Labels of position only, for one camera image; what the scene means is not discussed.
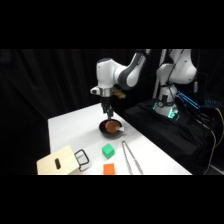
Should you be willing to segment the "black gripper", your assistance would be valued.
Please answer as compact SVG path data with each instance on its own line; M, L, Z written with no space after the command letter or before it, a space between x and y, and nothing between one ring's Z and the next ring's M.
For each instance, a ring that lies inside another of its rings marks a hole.
M102 97L101 98L101 104L104 106L104 112L109 120L113 117L113 108L111 105L112 97Z

